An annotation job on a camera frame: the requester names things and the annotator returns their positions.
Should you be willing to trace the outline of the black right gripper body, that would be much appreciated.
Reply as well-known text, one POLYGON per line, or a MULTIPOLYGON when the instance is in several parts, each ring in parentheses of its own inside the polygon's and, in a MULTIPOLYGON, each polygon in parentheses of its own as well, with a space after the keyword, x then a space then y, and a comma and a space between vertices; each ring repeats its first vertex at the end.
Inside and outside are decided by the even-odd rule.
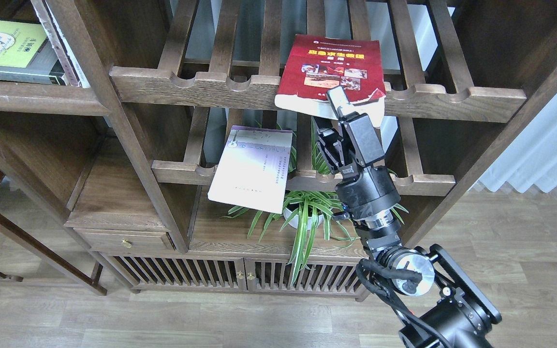
POLYGON ((400 229, 390 209, 401 198, 384 166, 357 167, 358 175, 344 178, 335 192, 354 226, 363 231, 396 232, 400 229))

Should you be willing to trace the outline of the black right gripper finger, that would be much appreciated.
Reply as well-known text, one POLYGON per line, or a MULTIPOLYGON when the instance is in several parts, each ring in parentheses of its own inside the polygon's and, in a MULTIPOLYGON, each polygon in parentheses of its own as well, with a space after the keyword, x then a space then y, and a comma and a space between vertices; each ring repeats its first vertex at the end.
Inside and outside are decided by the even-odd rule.
POLYGON ((342 133, 338 146, 338 167, 353 162, 367 167, 384 159, 385 152, 368 114, 357 112, 341 86, 329 89, 326 96, 342 133))
POLYGON ((343 127, 341 131, 342 134, 339 134, 334 128, 317 128, 317 144, 332 174, 349 175, 346 171, 349 169, 346 161, 349 135, 343 127))

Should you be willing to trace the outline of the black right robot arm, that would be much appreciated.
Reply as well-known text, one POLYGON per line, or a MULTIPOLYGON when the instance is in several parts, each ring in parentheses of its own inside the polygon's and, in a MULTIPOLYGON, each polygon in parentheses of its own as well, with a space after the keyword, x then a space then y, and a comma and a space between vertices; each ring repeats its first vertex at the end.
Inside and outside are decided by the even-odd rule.
POLYGON ((342 87, 326 95, 339 128, 317 117, 318 146, 342 175, 335 190, 344 210, 335 218, 353 222, 367 253, 355 268, 359 281, 404 324, 398 335, 407 348, 489 348, 486 335, 501 313, 441 246, 402 245, 391 211, 400 196, 387 168, 375 165, 385 153, 371 119, 342 87))

